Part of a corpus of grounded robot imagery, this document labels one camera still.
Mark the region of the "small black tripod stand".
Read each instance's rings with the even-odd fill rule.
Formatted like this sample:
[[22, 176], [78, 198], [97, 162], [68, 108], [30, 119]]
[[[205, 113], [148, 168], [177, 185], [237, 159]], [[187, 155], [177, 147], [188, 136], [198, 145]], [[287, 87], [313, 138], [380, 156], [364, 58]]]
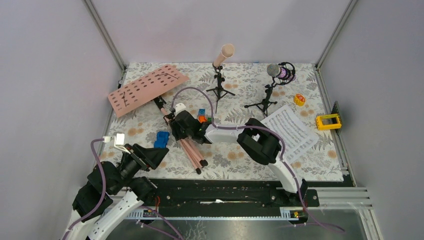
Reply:
[[231, 96], [235, 96], [236, 94], [224, 89], [223, 87], [223, 82], [225, 82], [225, 78], [221, 73], [221, 71], [223, 70], [223, 66], [219, 65], [218, 67], [214, 66], [213, 68], [215, 72], [214, 79], [217, 82], [217, 86], [214, 88], [207, 89], [206, 92], [213, 92], [216, 96], [215, 113], [217, 113], [219, 101], [228, 94]]

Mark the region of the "pink music stand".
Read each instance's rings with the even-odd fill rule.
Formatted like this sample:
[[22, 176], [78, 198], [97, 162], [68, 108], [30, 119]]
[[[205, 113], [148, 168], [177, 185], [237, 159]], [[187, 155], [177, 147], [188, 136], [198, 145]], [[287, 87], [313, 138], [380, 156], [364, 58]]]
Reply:
[[171, 126], [171, 122], [177, 115], [177, 107], [171, 104], [169, 110], [166, 110], [167, 102], [163, 99], [164, 94], [172, 92], [188, 80], [189, 77], [180, 72], [176, 65], [167, 63], [122, 85], [109, 93], [107, 99], [116, 118], [121, 121], [120, 126], [126, 125], [127, 121], [136, 116], [144, 116], [141, 121], [143, 124], [147, 124], [149, 119], [154, 123], [166, 124], [169, 135], [184, 151], [182, 156], [190, 160], [194, 171], [200, 175], [202, 168], [207, 166], [208, 162], [192, 140], [177, 130], [176, 126]]

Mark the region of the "pink microphone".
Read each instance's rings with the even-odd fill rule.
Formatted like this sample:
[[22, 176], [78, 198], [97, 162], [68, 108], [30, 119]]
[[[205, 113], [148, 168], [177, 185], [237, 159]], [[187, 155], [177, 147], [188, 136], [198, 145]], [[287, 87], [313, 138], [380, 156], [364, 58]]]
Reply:
[[232, 43], [224, 44], [221, 47], [219, 55], [213, 61], [212, 65], [217, 68], [219, 67], [226, 59], [232, 57], [235, 53], [235, 46]]

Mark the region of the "purple glitter microphone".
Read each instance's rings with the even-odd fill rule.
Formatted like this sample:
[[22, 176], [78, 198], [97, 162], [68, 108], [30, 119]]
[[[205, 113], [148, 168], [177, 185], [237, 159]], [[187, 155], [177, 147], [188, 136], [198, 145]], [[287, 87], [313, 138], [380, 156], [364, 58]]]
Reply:
[[290, 66], [292, 67], [292, 69], [289, 69], [285, 63], [271, 63], [267, 66], [266, 72], [269, 76], [273, 78], [278, 78], [280, 80], [289, 80], [293, 78], [296, 74], [295, 68], [291, 64]]

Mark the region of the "sheet music page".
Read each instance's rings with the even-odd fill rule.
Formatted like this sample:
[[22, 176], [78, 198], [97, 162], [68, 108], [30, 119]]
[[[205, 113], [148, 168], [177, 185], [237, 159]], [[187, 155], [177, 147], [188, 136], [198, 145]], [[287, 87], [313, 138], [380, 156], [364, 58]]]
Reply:
[[285, 143], [283, 157], [294, 163], [319, 140], [288, 106], [284, 105], [261, 121], [270, 130], [277, 133]]

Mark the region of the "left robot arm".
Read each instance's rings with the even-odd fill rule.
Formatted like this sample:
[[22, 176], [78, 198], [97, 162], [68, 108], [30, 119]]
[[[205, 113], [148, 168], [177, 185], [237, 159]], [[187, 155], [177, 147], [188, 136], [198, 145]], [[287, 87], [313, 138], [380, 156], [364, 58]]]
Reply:
[[105, 240], [130, 212], [154, 202], [157, 186], [147, 177], [135, 175], [155, 170], [169, 149], [145, 148], [136, 143], [117, 148], [122, 152], [120, 163], [98, 163], [78, 191], [62, 239]]

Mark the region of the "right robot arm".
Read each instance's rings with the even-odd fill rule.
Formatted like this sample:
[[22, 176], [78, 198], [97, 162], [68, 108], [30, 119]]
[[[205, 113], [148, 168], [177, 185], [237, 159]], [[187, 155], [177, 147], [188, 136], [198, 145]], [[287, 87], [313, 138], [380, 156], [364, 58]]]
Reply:
[[292, 166], [283, 158], [285, 143], [276, 132], [259, 120], [250, 118], [245, 125], [216, 125], [201, 123], [188, 111], [172, 112], [164, 116], [176, 140], [190, 138], [198, 144], [238, 144], [256, 163], [267, 166], [287, 192], [287, 201], [293, 206], [306, 199], [307, 183], [298, 177]]

